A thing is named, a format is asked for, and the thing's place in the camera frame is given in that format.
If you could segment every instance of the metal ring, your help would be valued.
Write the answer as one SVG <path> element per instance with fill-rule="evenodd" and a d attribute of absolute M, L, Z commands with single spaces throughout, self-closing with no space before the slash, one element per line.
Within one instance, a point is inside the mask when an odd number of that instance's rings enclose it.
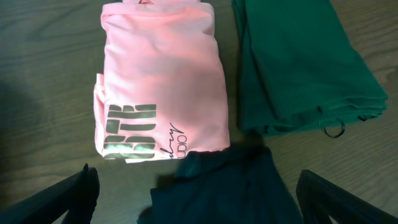
<path fill-rule="evenodd" d="M 330 138 L 338 138 L 338 137 L 342 136 L 344 134 L 344 132 L 346 131 L 346 124 L 342 120 L 340 120 L 338 118 L 336 118 L 336 119 L 340 122 L 340 125 L 341 125 L 341 131 L 336 136 L 330 135 L 328 133 L 328 131 L 326 130 L 326 127 L 323 127 L 323 132 Z"/>

